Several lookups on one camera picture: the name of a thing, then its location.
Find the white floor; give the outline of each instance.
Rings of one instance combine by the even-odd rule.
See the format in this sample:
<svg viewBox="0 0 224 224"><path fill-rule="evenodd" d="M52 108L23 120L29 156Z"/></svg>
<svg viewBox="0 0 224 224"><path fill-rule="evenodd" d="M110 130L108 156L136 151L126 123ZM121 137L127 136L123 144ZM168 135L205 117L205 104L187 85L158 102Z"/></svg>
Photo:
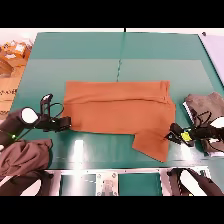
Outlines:
<svg viewBox="0 0 224 224"><path fill-rule="evenodd" d="M0 28L0 45L5 42L35 41L38 32L123 32L123 28ZM127 28L127 32L161 32L224 36L224 28Z"/></svg>

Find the green table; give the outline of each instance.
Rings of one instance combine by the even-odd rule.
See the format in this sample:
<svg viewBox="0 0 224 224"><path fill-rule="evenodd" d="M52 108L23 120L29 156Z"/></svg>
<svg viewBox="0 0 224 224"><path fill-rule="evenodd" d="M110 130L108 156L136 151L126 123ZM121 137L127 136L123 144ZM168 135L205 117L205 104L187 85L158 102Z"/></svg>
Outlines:
<svg viewBox="0 0 224 224"><path fill-rule="evenodd" d="M189 74L200 87L200 93L217 91L224 95L223 86L197 35L40 33L37 35L11 110L30 106L38 111L40 99L48 93L54 95L53 102L63 103L66 80L110 82L153 80L155 77L147 73L147 69L151 69L147 68L148 64L158 66L160 62L166 64L167 61L164 59L170 60L167 65L168 73L171 68L176 68L177 64L186 74L189 68ZM142 66L146 66L142 70L144 72L134 76L133 69L138 71ZM172 74L164 77L164 66L161 66L160 70L158 67L154 69L161 73L160 79L170 79ZM196 73L192 76L191 71L195 72L197 69L203 75L201 76L204 77L203 80L206 80L204 83ZM175 93L174 88L171 92L172 98L179 94ZM177 121L186 127L190 125L190 120L182 107L183 102L178 97L175 100ZM55 107L52 112L56 114L58 110L60 108ZM41 130L33 130L26 136L26 139L40 138L51 138L54 142L49 169L74 169L77 165L83 169L208 165L212 178L224 190L224 176L221 171L224 168L223 158L205 157L200 144L197 148L191 149L193 157L188 160L179 156L179 146L171 143L168 162L161 163L133 150L132 135L93 134L70 130L61 133L43 133ZM76 140L84 142L82 161L73 158Z"/></svg>

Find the gray cloth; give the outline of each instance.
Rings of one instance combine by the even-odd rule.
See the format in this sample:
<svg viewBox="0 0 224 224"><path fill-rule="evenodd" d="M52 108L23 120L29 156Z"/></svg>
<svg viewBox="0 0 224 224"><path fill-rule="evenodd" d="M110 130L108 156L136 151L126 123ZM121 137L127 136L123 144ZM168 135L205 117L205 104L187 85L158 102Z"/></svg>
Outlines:
<svg viewBox="0 0 224 224"><path fill-rule="evenodd" d="M51 139L19 141L0 155L0 176L24 175L48 167Z"/></svg>
<svg viewBox="0 0 224 224"><path fill-rule="evenodd" d="M190 112L194 119L194 124L196 126L200 124L197 115L202 114L206 111L211 112L211 117L205 124L202 125L202 127L206 127L209 122L215 120L218 117L224 116L224 100L222 96L217 92L213 92L208 96L189 94L185 101L190 109ZM202 119L202 123L207 120L208 116L209 113L200 116L200 118ZM201 142L206 152L217 152L216 149L224 151L223 142L210 143L212 147L216 149L212 148L206 140L202 140Z"/></svg>

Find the folded cloth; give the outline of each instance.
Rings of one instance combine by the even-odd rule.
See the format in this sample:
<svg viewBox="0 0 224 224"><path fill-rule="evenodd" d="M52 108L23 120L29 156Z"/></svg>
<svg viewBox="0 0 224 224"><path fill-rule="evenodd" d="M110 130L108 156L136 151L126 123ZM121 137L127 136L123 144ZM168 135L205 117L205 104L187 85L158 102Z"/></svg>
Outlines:
<svg viewBox="0 0 224 224"><path fill-rule="evenodd" d="M15 142L0 155L0 176L24 175L46 169L51 147L51 139Z"/></svg>
<svg viewBox="0 0 224 224"><path fill-rule="evenodd" d="M189 107L196 126L200 124L200 119L202 123L201 126L207 127L208 123L211 121L214 121L218 117L224 116L224 99L217 92L213 92L208 96L189 94L185 101ZM224 151L224 143L222 141L210 143L207 140L202 140L201 143L206 152L217 152L216 149L219 151Z"/></svg>
<svg viewBox="0 0 224 224"><path fill-rule="evenodd" d="M74 131L134 134L133 148L165 162L175 104L169 81L67 81L62 116L72 118Z"/></svg>

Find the orange-brown fabric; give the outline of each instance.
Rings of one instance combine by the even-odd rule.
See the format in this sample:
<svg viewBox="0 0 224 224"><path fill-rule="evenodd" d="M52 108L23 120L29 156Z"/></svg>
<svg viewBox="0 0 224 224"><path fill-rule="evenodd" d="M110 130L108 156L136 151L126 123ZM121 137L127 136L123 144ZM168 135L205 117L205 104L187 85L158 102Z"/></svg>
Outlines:
<svg viewBox="0 0 224 224"><path fill-rule="evenodd" d="M133 148L165 162L175 104L169 81L67 81L62 116L72 118L74 131L134 134Z"/></svg>

